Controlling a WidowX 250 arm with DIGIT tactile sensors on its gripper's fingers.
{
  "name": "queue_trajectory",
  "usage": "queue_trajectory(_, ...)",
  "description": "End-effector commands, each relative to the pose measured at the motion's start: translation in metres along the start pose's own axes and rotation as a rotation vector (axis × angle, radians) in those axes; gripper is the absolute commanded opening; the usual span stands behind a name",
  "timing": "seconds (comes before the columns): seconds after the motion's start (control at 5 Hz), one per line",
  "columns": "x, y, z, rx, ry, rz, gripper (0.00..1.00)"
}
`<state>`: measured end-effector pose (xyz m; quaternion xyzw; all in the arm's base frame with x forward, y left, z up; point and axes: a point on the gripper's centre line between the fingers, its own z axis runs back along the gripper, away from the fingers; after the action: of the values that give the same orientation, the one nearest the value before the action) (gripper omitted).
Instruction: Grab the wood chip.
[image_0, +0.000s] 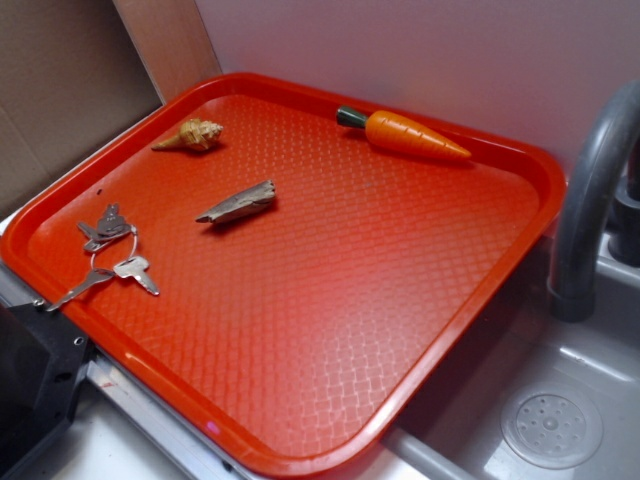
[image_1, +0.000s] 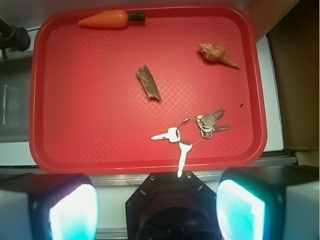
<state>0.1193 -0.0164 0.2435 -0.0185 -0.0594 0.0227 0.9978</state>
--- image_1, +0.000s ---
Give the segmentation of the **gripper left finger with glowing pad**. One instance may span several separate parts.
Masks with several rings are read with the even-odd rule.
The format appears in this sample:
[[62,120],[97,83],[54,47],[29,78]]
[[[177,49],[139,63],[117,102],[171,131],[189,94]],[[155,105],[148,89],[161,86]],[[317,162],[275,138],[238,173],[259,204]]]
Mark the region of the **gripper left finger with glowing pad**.
[[99,219],[98,192],[77,174],[2,174],[2,240],[93,240]]

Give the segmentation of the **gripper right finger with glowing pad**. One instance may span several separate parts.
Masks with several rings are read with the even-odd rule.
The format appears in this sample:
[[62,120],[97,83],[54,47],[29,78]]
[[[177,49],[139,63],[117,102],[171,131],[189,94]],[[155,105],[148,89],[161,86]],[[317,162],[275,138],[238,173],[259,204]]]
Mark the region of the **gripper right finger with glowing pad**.
[[318,240],[320,170],[228,168],[217,188],[216,213],[225,240]]

